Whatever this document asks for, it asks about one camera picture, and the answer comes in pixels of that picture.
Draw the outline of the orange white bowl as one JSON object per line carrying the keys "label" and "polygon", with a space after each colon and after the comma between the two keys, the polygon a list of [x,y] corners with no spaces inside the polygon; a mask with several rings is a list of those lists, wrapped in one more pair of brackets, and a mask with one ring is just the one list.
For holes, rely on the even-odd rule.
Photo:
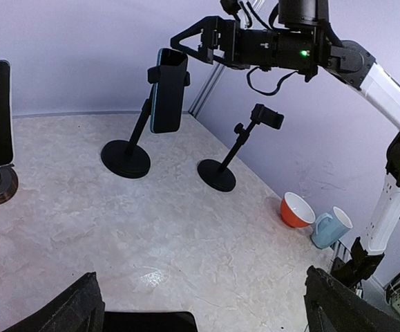
{"label": "orange white bowl", "polygon": [[284,193],[280,202],[280,217],[283,223],[291,228],[306,228],[316,220],[310,205],[293,192]]}

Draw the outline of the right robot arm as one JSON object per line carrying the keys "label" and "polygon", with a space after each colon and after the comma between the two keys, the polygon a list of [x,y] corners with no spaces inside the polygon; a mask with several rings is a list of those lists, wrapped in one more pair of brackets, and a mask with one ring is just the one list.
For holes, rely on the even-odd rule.
{"label": "right robot arm", "polygon": [[315,213],[336,205],[353,223],[352,258],[336,278],[372,276],[400,220],[400,84],[364,45],[340,38],[327,1],[276,1],[267,19],[223,1],[171,38],[191,59],[224,68],[200,114],[219,138],[244,106],[284,116],[242,155],[275,193],[294,192]]}

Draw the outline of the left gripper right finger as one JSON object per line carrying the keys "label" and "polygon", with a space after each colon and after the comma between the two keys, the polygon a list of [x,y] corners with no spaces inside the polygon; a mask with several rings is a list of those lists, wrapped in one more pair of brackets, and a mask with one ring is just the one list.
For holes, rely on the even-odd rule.
{"label": "left gripper right finger", "polygon": [[307,269],[304,295],[309,331],[400,331],[400,320],[358,297],[323,269]]}

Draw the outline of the right aluminium frame post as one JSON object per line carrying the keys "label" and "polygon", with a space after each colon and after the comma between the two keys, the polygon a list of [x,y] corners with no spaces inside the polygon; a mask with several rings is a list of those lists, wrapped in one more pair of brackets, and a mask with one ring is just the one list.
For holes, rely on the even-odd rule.
{"label": "right aluminium frame post", "polygon": [[209,96],[213,92],[218,83],[220,77],[224,73],[225,66],[222,64],[214,64],[210,70],[206,80],[204,81],[201,89],[199,90],[197,96],[194,98],[192,105],[189,108],[188,113],[197,118],[206,104]]}

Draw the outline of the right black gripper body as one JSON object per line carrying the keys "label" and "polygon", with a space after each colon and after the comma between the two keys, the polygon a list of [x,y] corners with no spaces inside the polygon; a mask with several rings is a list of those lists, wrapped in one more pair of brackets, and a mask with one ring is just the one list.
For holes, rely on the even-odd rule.
{"label": "right black gripper body", "polygon": [[237,21],[208,16],[200,20],[199,60],[212,64],[217,62],[228,68],[245,70],[238,54],[240,26]]}

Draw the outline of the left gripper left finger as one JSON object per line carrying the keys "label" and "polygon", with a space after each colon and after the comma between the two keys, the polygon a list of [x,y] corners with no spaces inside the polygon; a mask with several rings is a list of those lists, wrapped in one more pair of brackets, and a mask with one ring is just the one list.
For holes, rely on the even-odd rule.
{"label": "left gripper left finger", "polygon": [[7,331],[102,331],[105,303],[95,272],[82,275],[43,308]]}

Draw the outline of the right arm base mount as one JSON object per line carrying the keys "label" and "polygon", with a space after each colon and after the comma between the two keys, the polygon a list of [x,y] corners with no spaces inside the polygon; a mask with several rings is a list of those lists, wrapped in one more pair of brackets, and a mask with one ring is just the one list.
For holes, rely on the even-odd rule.
{"label": "right arm base mount", "polygon": [[354,288],[362,280],[369,279],[385,257],[384,253],[380,255],[370,255],[368,251],[363,248],[360,240],[361,238],[357,237],[351,247],[351,259],[344,262],[336,258],[330,272],[333,278],[347,288]]}

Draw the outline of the light blue mug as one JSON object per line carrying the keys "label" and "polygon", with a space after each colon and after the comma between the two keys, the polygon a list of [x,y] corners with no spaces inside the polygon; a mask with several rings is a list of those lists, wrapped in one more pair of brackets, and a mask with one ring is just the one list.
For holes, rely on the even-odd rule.
{"label": "light blue mug", "polygon": [[322,213],[314,223],[311,235],[313,244],[319,249],[330,247],[353,228],[350,217],[339,207]]}

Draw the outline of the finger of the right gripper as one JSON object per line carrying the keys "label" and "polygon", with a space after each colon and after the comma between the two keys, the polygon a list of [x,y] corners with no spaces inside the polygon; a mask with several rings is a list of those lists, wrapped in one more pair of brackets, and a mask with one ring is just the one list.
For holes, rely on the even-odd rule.
{"label": "finger of the right gripper", "polygon": [[[213,64],[214,51],[218,49],[219,35],[218,16],[205,17],[171,38],[170,46],[206,64]],[[199,35],[200,45],[197,50],[182,45],[181,42],[190,37]]]}

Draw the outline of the teal phone lying diagonal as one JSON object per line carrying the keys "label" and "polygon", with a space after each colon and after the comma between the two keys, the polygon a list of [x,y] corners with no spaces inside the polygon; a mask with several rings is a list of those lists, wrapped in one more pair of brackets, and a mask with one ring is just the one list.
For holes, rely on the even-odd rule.
{"label": "teal phone lying diagonal", "polygon": [[149,331],[149,332],[197,332],[197,324],[192,313],[104,313],[103,331]]}

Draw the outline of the black gooseneck phone stand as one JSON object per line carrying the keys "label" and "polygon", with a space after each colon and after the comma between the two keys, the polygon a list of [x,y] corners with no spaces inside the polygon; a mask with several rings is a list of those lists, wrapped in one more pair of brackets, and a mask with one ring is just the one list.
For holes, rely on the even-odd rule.
{"label": "black gooseneck phone stand", "polygon": [[153,97],[159,87],[173,84],[184,89],[190,85],[190,74],[184,64],[178,66],[157,65],[148,69],[148,83],[152,85],[149,97],[145,99],[140,116],[129,140],[112,140],[104,145],[101,159],[114,174],[123,178],[141,178],[148,174],[151,159],[147,152],[138,145],[138,141],[151,115]]}

